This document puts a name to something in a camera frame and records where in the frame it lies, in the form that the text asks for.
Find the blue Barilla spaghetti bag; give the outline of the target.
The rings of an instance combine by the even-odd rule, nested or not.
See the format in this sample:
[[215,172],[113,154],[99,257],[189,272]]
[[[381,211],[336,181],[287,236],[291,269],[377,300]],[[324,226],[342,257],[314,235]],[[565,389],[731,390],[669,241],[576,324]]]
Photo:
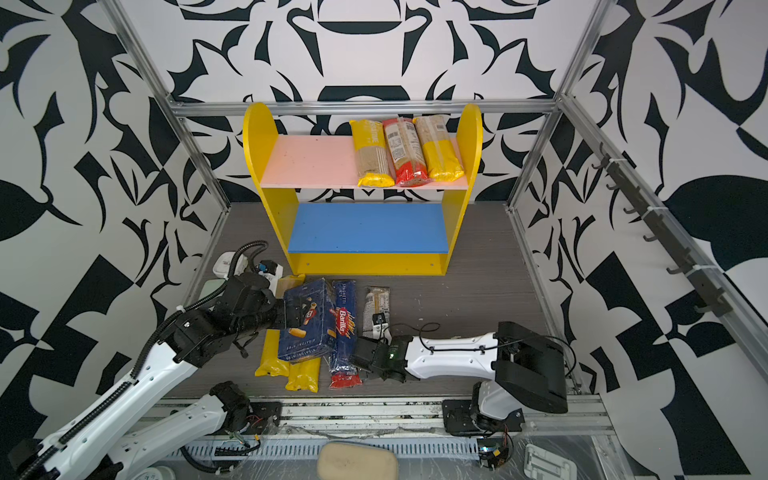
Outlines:
[[352,388],[362,384],[357,368],[351,362],[357,341],[357,302],[354,280],[335,280],[336,340],[329,360],[330,389]]

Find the clear navy spaghetti bag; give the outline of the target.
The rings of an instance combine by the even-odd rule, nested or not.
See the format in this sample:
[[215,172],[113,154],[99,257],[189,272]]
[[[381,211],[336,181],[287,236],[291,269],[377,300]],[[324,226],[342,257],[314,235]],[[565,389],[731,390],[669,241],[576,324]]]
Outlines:
[[[366,289],[363,308],[363,336],[367,338],[373,338],[371,334],[372,315],[378,312],[387,312],[389,314],[390,328],[390,289],[388,287],[370,286]],[[387,341],[391,340],[389,328],[387,329],[386,336],[384,337],[384,339]]]

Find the blue Barilla pasta box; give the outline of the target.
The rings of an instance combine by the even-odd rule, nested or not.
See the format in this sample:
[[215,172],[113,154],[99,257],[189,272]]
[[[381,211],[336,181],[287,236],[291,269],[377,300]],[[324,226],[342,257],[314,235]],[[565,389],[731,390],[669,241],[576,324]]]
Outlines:
[[280,331],[277,358],[298,363],[329,355],[336,342],[335,293],[324,278],[285,292],[286,328]]

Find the yellow noodle bag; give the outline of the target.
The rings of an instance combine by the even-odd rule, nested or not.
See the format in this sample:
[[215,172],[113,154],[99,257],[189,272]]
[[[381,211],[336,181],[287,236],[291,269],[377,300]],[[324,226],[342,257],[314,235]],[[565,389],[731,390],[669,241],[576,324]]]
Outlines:
[[355,150],[359,187],[395,186],[394,170],[383,125],[373,120],[352,120],[350,127]]

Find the red end spaghetti bag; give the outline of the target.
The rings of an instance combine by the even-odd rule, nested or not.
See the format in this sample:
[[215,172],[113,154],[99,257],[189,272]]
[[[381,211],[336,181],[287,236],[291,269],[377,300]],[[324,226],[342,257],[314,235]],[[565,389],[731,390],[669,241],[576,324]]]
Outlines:
[[417,130],[412,120],[402,117],[383,122],[387,146],[399,187],[416,187],[431,181]]

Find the yellow end spaghetti bag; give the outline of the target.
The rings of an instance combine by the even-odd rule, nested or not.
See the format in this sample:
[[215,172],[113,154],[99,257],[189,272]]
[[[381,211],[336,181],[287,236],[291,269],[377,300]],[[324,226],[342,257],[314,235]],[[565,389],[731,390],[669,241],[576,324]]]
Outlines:
[[446,115],[413,119],[428,175],[437,182],[453,182],[465,175],[448,133],[446,119]]

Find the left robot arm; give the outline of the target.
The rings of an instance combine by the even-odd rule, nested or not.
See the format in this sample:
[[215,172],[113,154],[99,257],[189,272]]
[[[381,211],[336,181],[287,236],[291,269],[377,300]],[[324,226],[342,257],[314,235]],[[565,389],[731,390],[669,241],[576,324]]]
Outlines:
[[74,420],[8,455],[17,479],[128,479],[187,443],[246,425],[250,402],[231,381],[141,431],[131,429],[158,400],[215,355],[282,322],[279,276],[231,275],[198,302],[180,307],[150,336],[132,370]]

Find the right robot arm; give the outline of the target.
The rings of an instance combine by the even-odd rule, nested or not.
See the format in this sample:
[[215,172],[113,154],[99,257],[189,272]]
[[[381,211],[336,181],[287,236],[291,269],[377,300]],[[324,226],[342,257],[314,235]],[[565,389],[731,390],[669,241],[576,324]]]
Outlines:
[[361,337],[350,362],[382,380],[404,383],[433,377],[467,377],[473,386],[469,415],[482,430],[523,407],[548,414],[568,412],[566,353],[561,339],[514,322],[468,338],[399,335]]

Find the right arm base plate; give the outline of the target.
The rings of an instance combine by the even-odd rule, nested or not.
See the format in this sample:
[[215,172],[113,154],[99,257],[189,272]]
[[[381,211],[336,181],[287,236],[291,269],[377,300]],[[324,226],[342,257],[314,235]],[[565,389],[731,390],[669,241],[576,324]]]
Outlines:
[[479,413],[471,400],[443,400],[441,403],[444,430],[452,436],[491,436],[497,432],[521,432],[523,411],[512,411],[505,419],[496,420]]

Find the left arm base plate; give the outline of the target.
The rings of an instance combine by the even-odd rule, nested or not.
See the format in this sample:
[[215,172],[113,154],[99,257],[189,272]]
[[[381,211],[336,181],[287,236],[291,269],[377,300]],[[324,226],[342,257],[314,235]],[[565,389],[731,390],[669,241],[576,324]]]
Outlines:
[[276,430],[282,419],[283,404],[278,401],[251,402],[227,414],[222,429],[240,435],[262,435]]

